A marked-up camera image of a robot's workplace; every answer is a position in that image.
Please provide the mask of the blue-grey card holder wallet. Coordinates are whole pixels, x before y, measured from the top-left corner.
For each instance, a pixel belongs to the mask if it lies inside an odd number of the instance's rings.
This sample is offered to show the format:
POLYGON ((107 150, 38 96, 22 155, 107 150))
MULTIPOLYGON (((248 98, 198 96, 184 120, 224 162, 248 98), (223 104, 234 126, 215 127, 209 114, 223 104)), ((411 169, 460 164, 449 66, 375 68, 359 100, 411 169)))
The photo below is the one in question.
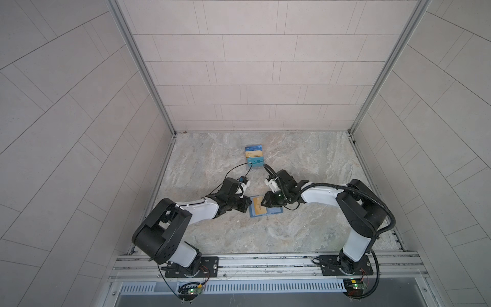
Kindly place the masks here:
POLYGON ((282 207, 264 207, 262 205, 263 196, 252 196, 249 206, 250 217, 263 217, 283 213, 282 207))

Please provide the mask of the gold VIP card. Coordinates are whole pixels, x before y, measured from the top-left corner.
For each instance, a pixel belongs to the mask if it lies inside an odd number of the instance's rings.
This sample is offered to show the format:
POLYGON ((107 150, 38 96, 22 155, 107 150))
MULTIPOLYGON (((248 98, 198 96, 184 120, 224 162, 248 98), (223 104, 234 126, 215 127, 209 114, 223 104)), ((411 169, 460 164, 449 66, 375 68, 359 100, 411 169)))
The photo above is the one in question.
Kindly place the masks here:
POLYGON ((245 153, 247 159, 252 159, 252 158, 263 158, 263 153, 262 152, 246 152, 245 153))

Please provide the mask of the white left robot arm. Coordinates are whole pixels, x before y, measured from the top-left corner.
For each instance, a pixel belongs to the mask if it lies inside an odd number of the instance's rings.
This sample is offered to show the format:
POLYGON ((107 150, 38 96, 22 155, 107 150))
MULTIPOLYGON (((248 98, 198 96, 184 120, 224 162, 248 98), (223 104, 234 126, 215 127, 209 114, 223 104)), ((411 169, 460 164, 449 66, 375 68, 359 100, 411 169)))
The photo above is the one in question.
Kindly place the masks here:
POLYGON ((247 212, 251 199, 245 195, 247 177, 226 178, 218 192, 193 202, 176 203, 163 198, 132 236, 132 243, 161 265, 172 262, 190 268, 201 257, 198 249, 182 240, 189 225, 213 220, 229 211, 247 212))

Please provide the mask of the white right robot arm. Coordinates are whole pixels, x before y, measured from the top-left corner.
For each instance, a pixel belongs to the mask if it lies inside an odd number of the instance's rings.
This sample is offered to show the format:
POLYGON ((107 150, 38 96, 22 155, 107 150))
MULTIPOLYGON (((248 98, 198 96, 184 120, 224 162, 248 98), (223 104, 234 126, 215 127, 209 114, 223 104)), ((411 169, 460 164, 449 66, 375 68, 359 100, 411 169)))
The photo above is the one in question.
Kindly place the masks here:
POLYGON ((359 271, 362 258, 372 251, 375 241, 396 225, 388 206, 362 181, 351 180, 347 185, 296 181, 286 170, 274 171, 264 166, 269 174, 265 183, 270 187, 262 206, 285 207, 298 203, 320 203, 338 207, 348 221, 351 231, 340 254, 330 266, 345 275, 359 271))

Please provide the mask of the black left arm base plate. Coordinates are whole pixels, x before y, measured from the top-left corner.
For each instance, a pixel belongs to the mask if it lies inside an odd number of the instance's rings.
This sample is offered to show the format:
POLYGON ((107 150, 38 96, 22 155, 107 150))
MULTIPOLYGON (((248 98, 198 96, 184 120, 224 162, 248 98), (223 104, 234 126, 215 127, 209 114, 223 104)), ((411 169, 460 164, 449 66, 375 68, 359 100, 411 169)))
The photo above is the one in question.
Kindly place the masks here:
POLYGON ((162 267, 165 278, 216 278, 219 257, 203 257, 194 260, 189 267, 171 262, 169 266, 162 267))

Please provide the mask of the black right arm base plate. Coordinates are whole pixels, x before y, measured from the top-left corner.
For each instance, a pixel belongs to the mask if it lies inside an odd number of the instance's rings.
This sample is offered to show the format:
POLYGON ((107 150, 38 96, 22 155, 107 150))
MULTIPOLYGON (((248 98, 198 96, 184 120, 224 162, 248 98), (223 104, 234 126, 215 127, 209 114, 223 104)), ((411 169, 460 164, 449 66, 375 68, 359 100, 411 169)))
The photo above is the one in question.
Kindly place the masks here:
POLYGON ((367 255, 362 256, 359 262, 339 255, 320 255, 313 258, 312 262, 320 266, 323 276, 374 275, 372 263, 367 255))

